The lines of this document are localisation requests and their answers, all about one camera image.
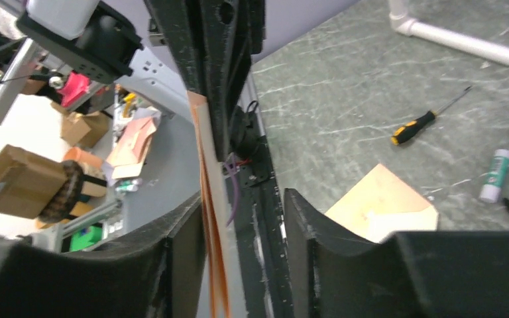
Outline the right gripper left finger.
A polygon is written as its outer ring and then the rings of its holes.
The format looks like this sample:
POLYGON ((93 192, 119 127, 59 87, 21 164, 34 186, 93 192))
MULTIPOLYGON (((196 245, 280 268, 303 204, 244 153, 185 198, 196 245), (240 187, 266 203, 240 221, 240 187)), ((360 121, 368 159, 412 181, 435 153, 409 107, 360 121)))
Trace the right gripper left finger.
POLYGON ((90 252, 0 238, 0 317, 195 317, 205 254, 199 195, 90 252))

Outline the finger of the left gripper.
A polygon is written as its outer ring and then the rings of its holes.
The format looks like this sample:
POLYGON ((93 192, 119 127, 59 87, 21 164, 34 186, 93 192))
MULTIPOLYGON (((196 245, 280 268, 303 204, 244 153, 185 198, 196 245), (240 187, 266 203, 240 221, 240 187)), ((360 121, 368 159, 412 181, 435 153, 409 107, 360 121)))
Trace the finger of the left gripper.
POLYGON ((165 37, 186 88, 207 97, 218 160, 229 151, 229 120, 263 48, 265 1, 155 0, 148 12, 165 37))

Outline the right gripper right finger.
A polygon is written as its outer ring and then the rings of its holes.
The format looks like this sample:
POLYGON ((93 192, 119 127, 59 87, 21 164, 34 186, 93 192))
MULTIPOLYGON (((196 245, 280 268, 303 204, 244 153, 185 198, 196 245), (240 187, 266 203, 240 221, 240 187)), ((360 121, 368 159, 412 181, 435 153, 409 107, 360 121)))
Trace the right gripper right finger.
POLYGON ((295 317, 509 317, 509 232, 397 232, 373 243, 284 192, 295 317))

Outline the brown paper letter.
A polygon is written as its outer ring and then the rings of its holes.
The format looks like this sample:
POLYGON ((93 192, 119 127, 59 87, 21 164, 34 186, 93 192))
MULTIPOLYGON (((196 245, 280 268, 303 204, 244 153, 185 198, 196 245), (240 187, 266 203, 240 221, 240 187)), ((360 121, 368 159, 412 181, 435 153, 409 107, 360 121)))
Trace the brown paper letter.
POLYGON ((227 268, 227 194, 216 157, 207 97, 187 92, 198 148, 202 219, 209 261, 210 312, 212 317, 231 317, 227 268))

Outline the green white glue stick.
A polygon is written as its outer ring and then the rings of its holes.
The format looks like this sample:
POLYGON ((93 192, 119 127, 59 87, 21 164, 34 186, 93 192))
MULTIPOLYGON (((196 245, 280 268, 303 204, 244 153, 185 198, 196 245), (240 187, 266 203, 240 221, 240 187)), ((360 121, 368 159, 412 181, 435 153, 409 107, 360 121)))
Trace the green white glue stick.
POLYGON ((496 203, 509 167, 509 150, 498 149, 494 152, 486 179, 481 187, 479 199, 486 203, 496 203))

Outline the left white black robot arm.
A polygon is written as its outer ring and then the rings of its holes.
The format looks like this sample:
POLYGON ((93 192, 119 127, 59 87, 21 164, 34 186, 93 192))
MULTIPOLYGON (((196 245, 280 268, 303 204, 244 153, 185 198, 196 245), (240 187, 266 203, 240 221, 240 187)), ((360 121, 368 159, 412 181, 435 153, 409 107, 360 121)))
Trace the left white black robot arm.
POLYGON ((229 153, 229 121, 265 38, 264 1, 146 1, 178 69, 142 43, 103 1, 29 1, 18 29, 75 72, 119 85, 190 120, 188 93, 207 99, 215 153, 229 153))

